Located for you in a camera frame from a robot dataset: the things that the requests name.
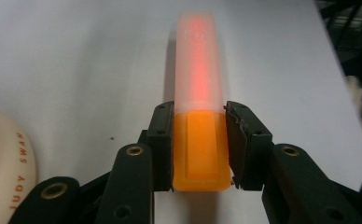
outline orange object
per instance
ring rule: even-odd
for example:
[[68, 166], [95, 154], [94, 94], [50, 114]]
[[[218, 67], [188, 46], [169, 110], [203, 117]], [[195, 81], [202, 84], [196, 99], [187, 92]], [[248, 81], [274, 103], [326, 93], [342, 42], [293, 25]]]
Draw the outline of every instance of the orange object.
[[174, 187], [217, 191], [230, 186], [216, 29], [210, 13], [184, 13], [177, 29]]

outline white table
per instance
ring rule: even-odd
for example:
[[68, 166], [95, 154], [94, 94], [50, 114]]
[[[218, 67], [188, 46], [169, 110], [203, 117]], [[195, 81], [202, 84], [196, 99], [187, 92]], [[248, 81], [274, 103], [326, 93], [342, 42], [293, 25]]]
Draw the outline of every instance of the white table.
[[[358, 189], [361, 124], [314, 1], [300, 0], [0, 1], [0, 109], [29, 135], [39, 180], [109, 171], [173, 99], [184, 10], [216, 18], [225, 99]], [[265, 223], [260, 195], [157, 193], [156, 223]]]

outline highlighter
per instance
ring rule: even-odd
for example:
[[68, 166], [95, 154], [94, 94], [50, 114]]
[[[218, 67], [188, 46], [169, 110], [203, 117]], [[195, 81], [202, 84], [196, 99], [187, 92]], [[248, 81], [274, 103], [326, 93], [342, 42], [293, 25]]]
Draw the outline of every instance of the highlighter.
[[214, 18], [186, 12], [178, 20], [174, 95], [174, 188], [230, 186], [228, 137]]

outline orange and white object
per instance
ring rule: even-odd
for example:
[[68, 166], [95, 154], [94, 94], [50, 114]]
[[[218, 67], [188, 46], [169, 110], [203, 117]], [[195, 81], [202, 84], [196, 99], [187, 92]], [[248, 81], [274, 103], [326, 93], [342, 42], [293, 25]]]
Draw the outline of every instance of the orange and white object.
[[174, 99], [174, 187], [230, 186], [228, 137], [214, 18], [183, 13], [178, 21]]
[[0, 223], [9, 222], [35, 181], [35, 157], [26, 134], [0, 112]]

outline bolt hole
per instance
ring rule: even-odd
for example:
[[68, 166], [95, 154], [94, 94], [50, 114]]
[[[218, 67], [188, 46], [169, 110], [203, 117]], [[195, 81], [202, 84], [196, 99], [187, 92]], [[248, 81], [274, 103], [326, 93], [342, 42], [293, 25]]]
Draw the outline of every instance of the bolt hole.
[[58, 198], [67, 191], [67, 188], [67, 184], [63, 182], [51, 184], [41, 191], [41, 197], [47, 200]]
[[118, 207], [115, 210], [115, 218], [117, 218], [117, 219], [128, 218], [131, 215], [131, 213], [132, 213], [132, 209], [129, 206], [124, 205], [124, 206]]
[[140, 155], [141, 153], [143, 153], [143, 149], [141, 147], [129, 147], [127, 150], [126, 150], [126, 153], [129, 155], [129, 156], [138, 156]]
[[283, 147], [283, 152], [288, 156], [298, 156], [299, 152], [293, 147]]
[[328, 208], [327, 215], [329, 215], [331, 218], [338, 220], [338, 221], [344, 220], [344, 215], [338, 209], [335, 209], [335, 208]]

